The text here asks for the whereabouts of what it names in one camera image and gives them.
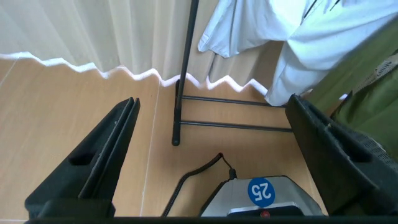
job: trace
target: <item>black metal rack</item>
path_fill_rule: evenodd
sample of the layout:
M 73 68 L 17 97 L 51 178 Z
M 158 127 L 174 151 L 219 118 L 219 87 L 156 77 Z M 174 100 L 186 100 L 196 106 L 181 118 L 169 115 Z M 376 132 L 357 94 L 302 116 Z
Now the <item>black metal rack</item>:
M 275 108 L 284 108 L 284 106 L 271 106 L 268 103 L 183 95 L 185 77 L 187 75 L 189 54 L 192 44 L 193 30 L 195 28 L 195 19 L 197 17 L 197 12 L 198 12 L 198 5 L 199 5 L 199 0 L 191 1 L 190 15 L 188 19 L 187 38 L 185 40 L 184 55 L 181 67 L 181 77 L 180 80 L 178 80 L 175 85 L 174 123 L 173 123 L 173 136 L 172 136 L 173 146 L 178 146 L 180 144 L 181 125 L 183 124 L 220 127 L 220 128 L 251 129 L 251 130 L 261 130 L 261 131 L 282 131 L 282 132 L 291 133 L 292 130 L 290 128 L 277 128 L 277 127 L 255 126 L 255 125 L 246 125 L 246 124 L 217 123 L 217 122 L 207 122 L 207 121 L 187 121 L 181 119 L 182 100 L 202 100 L 202 101 L 212 101 L 220 103 L 235 103 L 241 105 L 270 106 Z

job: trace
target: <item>blue sticker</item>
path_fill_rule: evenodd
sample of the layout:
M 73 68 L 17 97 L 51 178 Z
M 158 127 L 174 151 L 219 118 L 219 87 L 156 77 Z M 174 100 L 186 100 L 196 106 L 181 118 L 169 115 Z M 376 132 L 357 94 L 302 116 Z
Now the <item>blue sticker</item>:
M 274 187 L 263 177 L 257 177 L 250 181 L 248 194 L 250 200 L 258 207 L 269 206 L 275 200 Z

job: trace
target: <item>floor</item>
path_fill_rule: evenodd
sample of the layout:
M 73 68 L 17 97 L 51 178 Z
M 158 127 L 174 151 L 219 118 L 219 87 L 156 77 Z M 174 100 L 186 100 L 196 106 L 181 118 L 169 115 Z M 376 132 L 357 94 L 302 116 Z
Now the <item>floor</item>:
M 287 175 L 324 209 L 292 133 L 183 126 L 171 145 L 175 86 L 155 76 L 134 81 L 124 70 L 109 79 L 97 70 L 77 73 L 34 59 L 0 60 L 0 221 L 28 218 L 25 198 L 118 102 L 138 97 L 141 110 L 114 195 L 117 216 L 159 216 L 179 178 L 223 152 L 239 178 Z M 236 93 L 186 82 L 186 95 L 264 101 L 250 86 Z M 184 119 L 289 127 L 284 110 L 184 101 Z M 215 187 L 228 178 L 219 162 L 191 177 L 171 216 L 195 216 Z

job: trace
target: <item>beige curtain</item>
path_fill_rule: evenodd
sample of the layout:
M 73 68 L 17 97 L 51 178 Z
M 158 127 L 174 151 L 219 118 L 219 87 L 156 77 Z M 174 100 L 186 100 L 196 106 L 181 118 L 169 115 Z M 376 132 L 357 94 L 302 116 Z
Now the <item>beige curtain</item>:
M 180 74 L 189 0 L 0 0 L 0 54 L 28 51 L 73 65 L 94 62 L 103 72 L 124 65 L 134 74 L 156 69 L 163 80 Z M 256 78 L 270 87 L 281 43 L 270 42 L 224 59 L 201 53 L 198 41 L 217 5 L 201 0 L 188 73 L 199 82 L 230 75 L 243 86 Z

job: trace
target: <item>number 25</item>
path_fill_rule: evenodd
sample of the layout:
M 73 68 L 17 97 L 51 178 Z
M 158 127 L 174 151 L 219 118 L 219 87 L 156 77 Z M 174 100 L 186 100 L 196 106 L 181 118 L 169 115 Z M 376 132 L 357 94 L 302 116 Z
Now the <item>number 25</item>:
M 262 190 L 262 194 L 261 194 L 261 192 L 260 192 L 260 187 L 264 187 L 264 189 Z M 258 185 L 253 185 L 253 186 L 251 187 L 251 192 L 252 192 L 255 196 L 258 196 L 258 197 L 255 198 L 256 201 L 262 200 L 263 197 L 264 197 L 265 199 L 271 198 L 271 193 L 266 194 L 267 188 L 268 188 L 268 183 L 260 184 L 260 186 L 258 186 Z

